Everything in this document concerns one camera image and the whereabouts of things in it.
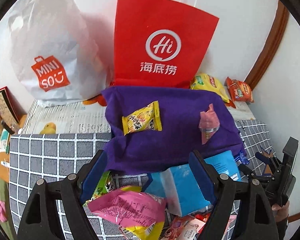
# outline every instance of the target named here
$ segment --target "yellow duck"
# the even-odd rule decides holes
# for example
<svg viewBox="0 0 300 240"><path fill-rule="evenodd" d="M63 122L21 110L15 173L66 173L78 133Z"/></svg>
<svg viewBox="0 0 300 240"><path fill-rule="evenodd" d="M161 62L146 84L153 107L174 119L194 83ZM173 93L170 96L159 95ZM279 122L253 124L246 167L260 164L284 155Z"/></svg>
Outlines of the yellow duck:
<svg viewBox="0 0 300 240"><path fill-rule="evenodd" d="M48 122L44 126L40 134L54 134L56 133L56 130L57 130L57 126L53 122Z"/></svg>

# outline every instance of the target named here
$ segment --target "purple cloth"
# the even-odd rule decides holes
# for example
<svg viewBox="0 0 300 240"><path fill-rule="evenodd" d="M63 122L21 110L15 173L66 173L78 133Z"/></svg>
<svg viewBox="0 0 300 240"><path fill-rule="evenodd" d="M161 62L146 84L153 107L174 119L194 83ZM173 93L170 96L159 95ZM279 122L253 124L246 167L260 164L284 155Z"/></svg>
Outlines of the purple cloth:
<svg viewBox="0 0 300 240"><path fill-rule="evenodd" d="M125 174L164 171L188 163L189 153L196 149L204 158L231 150L237 155L243 149L239 131L216 93L178 88L114 86L102 91L107 101L106 119L114 138L105 146L109 170ZM122 116L158 100L162 131L141 131L123 135ZM205 144L198 128L200 112L209 104L220 120L219 130Z"/></svg>

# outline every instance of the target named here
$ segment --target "hi logo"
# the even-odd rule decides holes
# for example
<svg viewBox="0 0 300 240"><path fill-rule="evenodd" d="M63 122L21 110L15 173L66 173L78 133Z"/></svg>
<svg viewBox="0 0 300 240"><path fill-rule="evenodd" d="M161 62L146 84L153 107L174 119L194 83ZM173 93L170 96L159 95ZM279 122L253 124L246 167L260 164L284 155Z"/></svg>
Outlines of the hi logo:
<svg viewBox="0 0 300 240"><path fill-rule="evenodd" d="M168 61L175 58L181 50L180 37L171 30L158 30L146 41L146 52L156 61Z"/></svg>
<svg viewBox="0 0 300 240"><path fill-rule="evenodd" d="M63 65L54 56L46 59L38 56L34 60L36 64L31 66L31 68L38 77L39 86L45 92L70 84Z"/></svg>

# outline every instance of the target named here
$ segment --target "green snack bag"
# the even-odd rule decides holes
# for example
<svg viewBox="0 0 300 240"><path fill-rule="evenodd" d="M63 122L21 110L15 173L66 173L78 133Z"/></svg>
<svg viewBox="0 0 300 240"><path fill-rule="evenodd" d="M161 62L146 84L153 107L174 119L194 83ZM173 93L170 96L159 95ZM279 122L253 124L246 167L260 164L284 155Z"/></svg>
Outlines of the green snack bag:
<svg viewBox="0 0 300 240"><path fill-rule="evenodd" d="M90 200L87 200L83 204L83 206L86 207L88 205L88 203L91 202L92 200L95 200L112 190L114 190L114 181L112 179L110 171L105 171L102 174L102 176L98 182L98 185L97 185L96 189L94 190L94 193L92 194L92 198Z"/></svg>

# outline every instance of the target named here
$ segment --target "shopping bag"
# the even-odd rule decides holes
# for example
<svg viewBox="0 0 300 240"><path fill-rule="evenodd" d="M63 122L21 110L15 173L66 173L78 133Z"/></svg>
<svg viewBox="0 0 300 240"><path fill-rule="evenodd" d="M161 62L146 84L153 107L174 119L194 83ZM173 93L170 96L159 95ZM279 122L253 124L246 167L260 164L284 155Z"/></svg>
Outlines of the shopping bag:
<svg viewBox="0 0 300 240"><path fill-rule="evenodd" d="M189 88L218 20L172 0L118 0L115 84Z"/></svg>
<svg viewBox="0 0 300 240"><path fill-rule="evenodd" d="M90 99L106 87L106 69L74 0L18 0L8 20L10 61L40 106Z"/></svg>

